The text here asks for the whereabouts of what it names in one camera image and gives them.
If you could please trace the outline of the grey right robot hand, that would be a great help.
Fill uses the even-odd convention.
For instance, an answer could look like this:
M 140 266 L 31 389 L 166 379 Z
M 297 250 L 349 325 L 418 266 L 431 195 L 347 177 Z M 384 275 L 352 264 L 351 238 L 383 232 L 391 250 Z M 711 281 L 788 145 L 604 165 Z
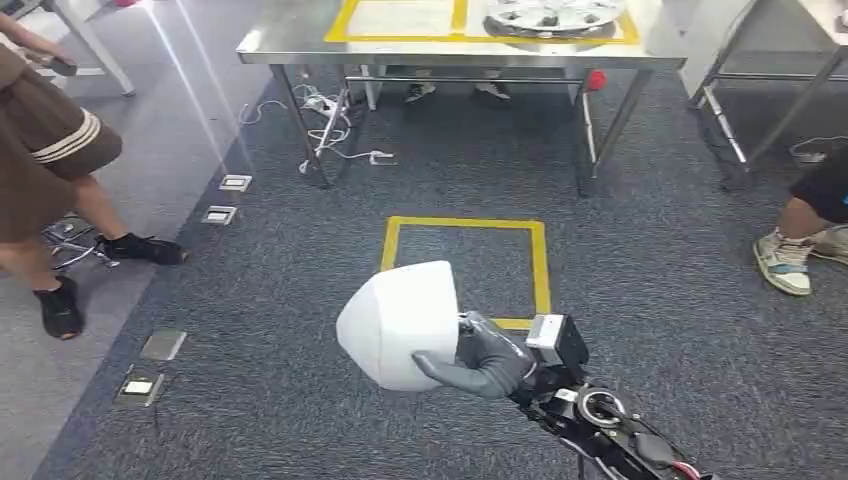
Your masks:
M 461 314 L 456 357 L 460 364 L 439 359 L 431 351 L 411 354 L 419 370 L 443 386 L 484 399 L 506 398 L 532 376 L 536 362 L 526 346 L 494 321 L 476 311 Z

